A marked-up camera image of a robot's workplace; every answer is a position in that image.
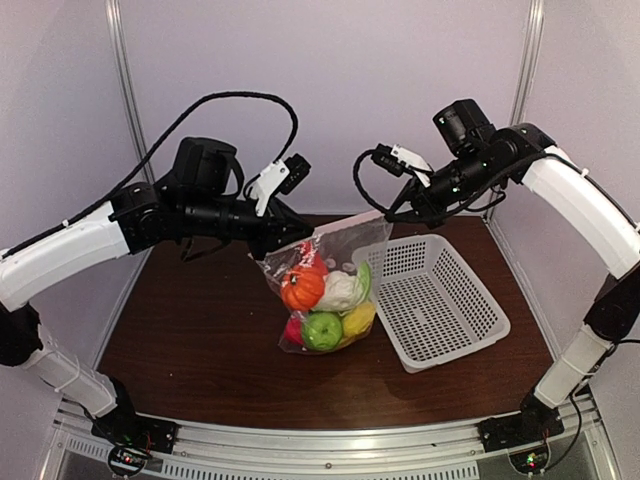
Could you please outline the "orange carrot toy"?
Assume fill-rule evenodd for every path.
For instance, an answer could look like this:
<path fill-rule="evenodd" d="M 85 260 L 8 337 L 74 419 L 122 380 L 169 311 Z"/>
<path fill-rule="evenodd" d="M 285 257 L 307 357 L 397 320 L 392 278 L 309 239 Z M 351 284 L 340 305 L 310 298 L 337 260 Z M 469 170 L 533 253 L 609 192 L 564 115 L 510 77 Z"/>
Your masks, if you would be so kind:
<path fill-rule="evenodd" d="M 327 275 L 329 269 L 318 251 L 318 247 L 311 241 L 300 242 L 296 246 L 299 254 L 298 266 L 318 270 L 322 275 Z"/>

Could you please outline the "orange pumpkin toy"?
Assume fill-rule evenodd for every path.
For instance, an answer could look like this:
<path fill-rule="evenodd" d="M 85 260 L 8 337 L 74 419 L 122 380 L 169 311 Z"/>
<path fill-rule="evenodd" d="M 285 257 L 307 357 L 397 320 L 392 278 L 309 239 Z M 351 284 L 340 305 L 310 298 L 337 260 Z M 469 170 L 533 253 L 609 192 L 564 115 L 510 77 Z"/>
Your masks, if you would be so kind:
<path fill-rule="evenodd" d="M 284 275 L 280 287 L 284 305 L 293 311 L 311 310 L 324 295 L 327 274 L 328 269 L 324 264 L 291 268 Z"/>

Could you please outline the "clear dotted zip bag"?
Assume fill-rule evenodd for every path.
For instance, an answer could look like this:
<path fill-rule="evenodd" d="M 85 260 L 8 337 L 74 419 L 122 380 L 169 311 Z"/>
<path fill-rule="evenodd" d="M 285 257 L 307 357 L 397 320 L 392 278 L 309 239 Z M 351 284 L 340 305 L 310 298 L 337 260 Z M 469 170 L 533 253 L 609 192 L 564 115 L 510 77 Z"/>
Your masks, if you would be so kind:
<path fill-rule="evenodd" d="M 325 355 L 369 335 L 391 232 L 373 210 L 319 226 L 257 262 L 288 311 L 282 351 Z"/>

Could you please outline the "white cauliflower toy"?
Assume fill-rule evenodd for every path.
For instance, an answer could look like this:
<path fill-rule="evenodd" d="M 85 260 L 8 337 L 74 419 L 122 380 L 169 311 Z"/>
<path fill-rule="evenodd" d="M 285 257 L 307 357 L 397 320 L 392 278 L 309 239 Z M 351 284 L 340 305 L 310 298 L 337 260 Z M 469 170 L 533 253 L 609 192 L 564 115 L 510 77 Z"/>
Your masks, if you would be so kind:
<path fill-rule="evenodd" d="M 365 302 L 372 287 L 372 270 L 367 262 L 356 273 L 332 271 L 325 277 L 325 292 L 314 311 L 348 312 Z"/>

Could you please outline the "white plastic basket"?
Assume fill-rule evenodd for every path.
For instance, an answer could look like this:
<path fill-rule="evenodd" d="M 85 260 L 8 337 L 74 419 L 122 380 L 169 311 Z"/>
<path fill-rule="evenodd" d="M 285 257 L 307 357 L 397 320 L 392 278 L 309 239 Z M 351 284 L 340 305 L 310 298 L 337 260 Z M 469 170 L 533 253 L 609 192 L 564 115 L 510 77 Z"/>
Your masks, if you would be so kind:
<path fill-rule="evenodd" d="M 372 268 L 377 315 L 409 374 L 476 353 L 510 333 L 501 306 L 442 236 L 361 247 L 353 261 Z"/>

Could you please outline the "red pepper toy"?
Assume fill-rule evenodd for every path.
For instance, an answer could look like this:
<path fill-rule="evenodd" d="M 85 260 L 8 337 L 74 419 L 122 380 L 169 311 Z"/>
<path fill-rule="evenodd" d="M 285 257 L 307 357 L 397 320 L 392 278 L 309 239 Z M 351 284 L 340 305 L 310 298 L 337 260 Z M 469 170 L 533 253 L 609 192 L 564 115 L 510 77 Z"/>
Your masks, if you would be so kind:
<path fill-rule="evenodd" d="M 283 338 L 290 343 L 304 345 L 304 340 L 302 338 L 302 326 L 303 322 L 300 318 L 291 316 L 287 321 Z"/>

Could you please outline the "green pepper toy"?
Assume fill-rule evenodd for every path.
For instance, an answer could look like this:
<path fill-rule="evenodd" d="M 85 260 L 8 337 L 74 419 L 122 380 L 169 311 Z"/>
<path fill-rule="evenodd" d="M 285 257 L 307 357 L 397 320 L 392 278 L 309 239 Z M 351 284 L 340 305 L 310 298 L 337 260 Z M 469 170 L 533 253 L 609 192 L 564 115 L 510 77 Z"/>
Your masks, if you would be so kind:
<path fill-rule="evenodd" d="M 329 352 L 337 348 L 343 337 L 341 319 L 331 312 L 315 312 L 301 327 L 304 345 L 313 351 Z"/>

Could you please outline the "yellow wrinkled squash toy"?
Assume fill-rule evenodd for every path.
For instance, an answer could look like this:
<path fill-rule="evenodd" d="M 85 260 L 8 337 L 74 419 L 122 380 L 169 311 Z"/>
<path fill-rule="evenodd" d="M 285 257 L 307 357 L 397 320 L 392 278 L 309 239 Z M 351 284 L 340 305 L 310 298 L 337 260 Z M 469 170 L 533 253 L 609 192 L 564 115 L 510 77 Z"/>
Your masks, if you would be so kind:
<path fill-rule="evenodd" d="M 356 341 L 367 334 L 376 316 L 376 309 L 372 302 L 364 302 L 342 319 L 343 335 L 340 346 Z"/>

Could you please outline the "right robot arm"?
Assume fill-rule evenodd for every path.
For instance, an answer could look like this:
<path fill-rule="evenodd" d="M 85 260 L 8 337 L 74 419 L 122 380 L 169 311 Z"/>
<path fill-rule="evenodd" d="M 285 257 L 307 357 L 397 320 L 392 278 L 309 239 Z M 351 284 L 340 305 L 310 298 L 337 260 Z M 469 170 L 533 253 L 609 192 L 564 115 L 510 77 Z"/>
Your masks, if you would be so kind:
<path fill-rule="evenodd" d="M 385 216 L 436 228 L 491 189 L 518 186 L 549 207 L 566 232 L 602 268 L 604 282 L 579 330 L 536 381 L 513 419 L 519 440 L 535 440 L 560 404 L 583 387 L 625 340 L 639 316 L 639 229 L 619 204 L 540 127 L 496 127 L 472 99 L 433 117 L 452 159 L 431 167 L 400 145 L 377 147 L 373 159 L 392 175 L 408 176 Z"/>

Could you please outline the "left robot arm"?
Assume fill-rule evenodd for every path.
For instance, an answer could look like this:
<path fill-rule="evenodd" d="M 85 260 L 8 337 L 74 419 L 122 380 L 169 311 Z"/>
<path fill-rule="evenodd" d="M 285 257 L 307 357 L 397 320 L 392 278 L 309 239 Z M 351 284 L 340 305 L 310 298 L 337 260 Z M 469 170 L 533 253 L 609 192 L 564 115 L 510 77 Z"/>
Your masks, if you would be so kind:
<path fill-rule="evenodd" d="M 123 386 L 59 346 L 31 306 L 33 297 L 95 265 L 135 255 L 161 242 L 197 237 L 222 246 L 243 241 L 258 260 L 311 235 L 313 229 L 279 200 L 310 173 L 301 155 L 268 164 L 250 185 L 235 147 L 187 137 L 171 169 L 153 184 L 119 187 L 91 213 L 29 246 L 1 254 L 1 363 L 33 372 L 74 399 L 123 444 L 137 442 L 144 424 Z"/>

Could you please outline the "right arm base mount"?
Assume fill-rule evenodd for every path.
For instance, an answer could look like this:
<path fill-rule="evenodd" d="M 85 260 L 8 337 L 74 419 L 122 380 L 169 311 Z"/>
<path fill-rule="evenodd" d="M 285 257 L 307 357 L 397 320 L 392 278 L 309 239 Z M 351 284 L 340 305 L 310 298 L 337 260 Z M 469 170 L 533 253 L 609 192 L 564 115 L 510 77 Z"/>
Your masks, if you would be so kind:
<path fill-rule="evenodd" d="M 487 418 L 478 430 L 486 452 L 542 442 L 565 431 L 558 408 L 548 407 L 532 393 L 525 396 L 518 412 Z"/>

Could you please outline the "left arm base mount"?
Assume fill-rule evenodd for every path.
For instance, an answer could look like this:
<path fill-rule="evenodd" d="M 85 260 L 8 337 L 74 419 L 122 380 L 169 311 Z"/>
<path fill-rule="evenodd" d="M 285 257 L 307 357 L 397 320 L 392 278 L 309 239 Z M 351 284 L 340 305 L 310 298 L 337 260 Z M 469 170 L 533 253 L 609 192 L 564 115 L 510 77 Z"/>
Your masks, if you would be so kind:
<path fill-rule="evenodd" d="M 114 446 L 127 447 L 143 453 L 171 454 L 174 450 L 178 425 L 173 421 L 145 415 L 92 418 L 91 433 Z"/>

